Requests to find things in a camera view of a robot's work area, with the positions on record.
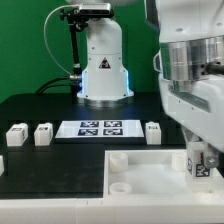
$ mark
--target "circular hole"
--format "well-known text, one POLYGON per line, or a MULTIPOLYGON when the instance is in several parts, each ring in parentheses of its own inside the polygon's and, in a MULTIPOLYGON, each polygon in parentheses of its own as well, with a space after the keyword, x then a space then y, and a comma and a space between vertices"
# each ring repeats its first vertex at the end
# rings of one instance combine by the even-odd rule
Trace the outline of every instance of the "circular hole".
POLYGON ((181 32, 183 32, 183 29, 182 28, 178 28, 178 29, 176 29, 176 32, 181 33, 181 32))
POLYGON ((124 195, 132 192, 131 185, 123 182, 118 182, 110 185, 110 194, 112 195, 124 195))
POLYGON ((123 154, 123 153, 113 153, 112 155, 111 155, 111 158, 112 159, 124 159, 124 158, 126 158, 126 154, 123 154))

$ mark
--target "white cube with marker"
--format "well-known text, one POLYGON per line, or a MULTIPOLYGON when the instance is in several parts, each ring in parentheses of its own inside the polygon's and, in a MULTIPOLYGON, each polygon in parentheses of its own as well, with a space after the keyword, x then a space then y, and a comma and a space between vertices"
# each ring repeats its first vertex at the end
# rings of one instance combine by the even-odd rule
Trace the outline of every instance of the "white cube with marker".
POLYGON ((51 123, 39 124, 34 132, 35 146, 50 145, 53 137, 53 125, 51 123))
POLYGON ((7 146, 22 146, 28 137, 28 125, 14 124, 6 133, 7 146))
POLYGON ((149 122, 145 124, 147 145, 161 145, 161 129, 159 123, 149 122))

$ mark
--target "black tabletop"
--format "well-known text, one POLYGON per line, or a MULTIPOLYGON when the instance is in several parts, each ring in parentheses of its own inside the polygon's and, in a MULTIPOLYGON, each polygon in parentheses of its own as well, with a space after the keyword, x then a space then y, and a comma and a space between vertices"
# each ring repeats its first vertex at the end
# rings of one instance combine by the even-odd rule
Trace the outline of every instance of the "black tabletop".
POLYGON ((184 148, 180 125, 165 115, 159 93, 137 93, 134 102, 117 108, 73 104, 70 94, 21 94, 0 104, 0 152, 5 173, 0 177, 0 198, 102 197, 105 150, 184 148), (58 143, 35 147, 33 133, 51 122, 54 136, 64 120, 140 120, 160 123, 161 146, 108 144, 96 141, 58 143), (13 124, 27 123, 29 138, 22 147, 7 147, 5 133, 13 124))

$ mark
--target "green background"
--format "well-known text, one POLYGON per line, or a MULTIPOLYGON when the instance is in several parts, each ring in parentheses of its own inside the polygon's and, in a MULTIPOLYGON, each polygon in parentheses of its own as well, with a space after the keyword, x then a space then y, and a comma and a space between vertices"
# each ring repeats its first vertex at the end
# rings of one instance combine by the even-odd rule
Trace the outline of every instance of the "green background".
MULTIPOLYGON (((43 83, 66 75, 49 56, 43 38, 47 15, 64 0, 0 1, 0 102, 20 93, 34 93, 43 83)), ((144 1, 116 7, 115 19, 123 30, 123 64, 129 70, 135 92, 158 91, 153 56, 158 52, 158 34, 147 24, 144 1)), ((66 22, 53 16, 48 26, 49 45, 67 70, 72 71, 71 44, 66 22)), ((78 34, 80 60, 86 65, 85 33, 78 34)), ((68 87, 48 92, 68 92, 68 87)))

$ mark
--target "white box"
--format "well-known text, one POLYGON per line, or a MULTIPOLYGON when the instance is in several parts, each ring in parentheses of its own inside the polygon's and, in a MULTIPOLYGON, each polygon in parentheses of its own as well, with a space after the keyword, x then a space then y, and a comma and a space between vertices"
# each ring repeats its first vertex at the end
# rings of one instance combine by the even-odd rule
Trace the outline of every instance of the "white box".
POLYGON ((161 145, 161 129, 159 123, 149 122, 145 124, 147 145, 161 145))
POLYGON ((50 145, 53 137, 53 126, 51 123, 39 124, 34 132, 35 146, 50 145))
POLYGON ((14 124, 6 133, 7 146, 22 146, 28 137, 28 125, 14 124))

